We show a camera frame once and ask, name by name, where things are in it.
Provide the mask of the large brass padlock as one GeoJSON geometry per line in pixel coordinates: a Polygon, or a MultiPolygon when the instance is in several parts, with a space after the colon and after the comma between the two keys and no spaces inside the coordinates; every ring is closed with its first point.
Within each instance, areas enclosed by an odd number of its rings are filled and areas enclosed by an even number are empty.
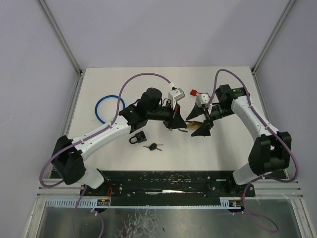
{"type": "Polygon", "coordinates": [[[185,123],[186,123],[185,128],[178,129],[180,132],[188,133],[190,130],[195,131],[202,125],[202,122],[200,122],[200,121],[187,120],[187,121],[185,121],[185,123]]]}

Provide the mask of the red cable padlock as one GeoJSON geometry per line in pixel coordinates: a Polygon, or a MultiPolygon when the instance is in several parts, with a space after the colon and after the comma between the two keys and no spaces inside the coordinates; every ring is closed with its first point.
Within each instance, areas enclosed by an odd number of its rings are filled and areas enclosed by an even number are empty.
{"type": "Polygon", "coordinates": [[[198,92],[198,91],[195,90],[195,89],[192,89],[192,90],[191,90],[190,95],[191,95],[191,96],[195,96],[195,97],[198,97],[198,96],[200,96],[200,95],[208,95],[208,96],[209,96],[208,93],[200,93],[200,92],[198,92]]]}

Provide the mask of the black-headed keys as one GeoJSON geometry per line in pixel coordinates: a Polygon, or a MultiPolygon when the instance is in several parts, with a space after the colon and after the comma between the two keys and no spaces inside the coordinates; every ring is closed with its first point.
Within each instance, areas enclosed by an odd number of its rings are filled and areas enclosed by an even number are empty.
{"type": "Polygon", "coordinates": [[[144,146],[145,148],[148,148],[150,151],[154,151],[154,150],[159,150],[162,151],[159,146],[162,146],[163,144],[157,144],[157,143],[152,143],[149,146],[144,146]]]}

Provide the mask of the black padlock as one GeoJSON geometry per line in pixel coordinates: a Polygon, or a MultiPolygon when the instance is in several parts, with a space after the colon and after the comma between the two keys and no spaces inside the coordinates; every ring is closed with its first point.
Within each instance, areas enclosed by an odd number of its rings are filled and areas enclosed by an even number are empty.
{"type": "Polygon", "coordinates": [[[147,141],[147,138],[143,131],[136,133],[134,136],[130,137],[129,139],[130,144],[142,143],[145,141],[147,141]]]}

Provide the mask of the blue cable lock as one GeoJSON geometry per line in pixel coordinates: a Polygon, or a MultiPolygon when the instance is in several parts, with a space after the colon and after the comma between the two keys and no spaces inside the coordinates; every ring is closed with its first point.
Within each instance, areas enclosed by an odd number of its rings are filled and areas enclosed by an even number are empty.
{"type": "Polygon", "coordinates": [[[105,119],[109,119],[111,114],[115,112],[117,99],[117,95],[107,95],[97,101],[95,116],[100,123],[105,124],[105,119]]]}

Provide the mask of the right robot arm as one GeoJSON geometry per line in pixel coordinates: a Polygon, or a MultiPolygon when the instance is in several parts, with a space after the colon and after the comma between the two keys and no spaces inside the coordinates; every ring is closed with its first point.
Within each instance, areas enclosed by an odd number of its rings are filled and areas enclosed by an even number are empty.
{"type": "Polygon", "coordinates": [[[208,94],[196,97],[194,107],[186,120],[200,115],[205,116],[191,135],[210,136],[213,122],[230,115],[237,115],[251,134],[254,144],[248,156],[248,162],[232,174],[236,185],[247,184],[256,178],[269,175],[289,167],[291,136],[288,132],[280,132],[268,120],[262,118],[251,102],[250,94],[245,88],[232,89],[228,84],[219,86],[215,95],[218,103],[208,105],[208,94]]]}

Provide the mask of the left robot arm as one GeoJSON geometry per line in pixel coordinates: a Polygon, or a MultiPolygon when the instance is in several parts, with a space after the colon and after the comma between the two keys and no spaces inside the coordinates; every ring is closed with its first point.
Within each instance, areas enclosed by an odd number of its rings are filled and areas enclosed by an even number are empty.
{"type": "Polygon", "coordinates": [[[173,87],[163,105],[161,91],[148,88],[137,103],[119,111],[110,122],[73,139],[60,137],[55,144],[52,165],[66,185],[81,183],[98,188],[105,181],[102,173],[88,168],[84,162],[112,141],[145,127],[149,120],[162,121],[169,130],[185,128],[178,104],[184,97],[182,89],[173,87]]]}

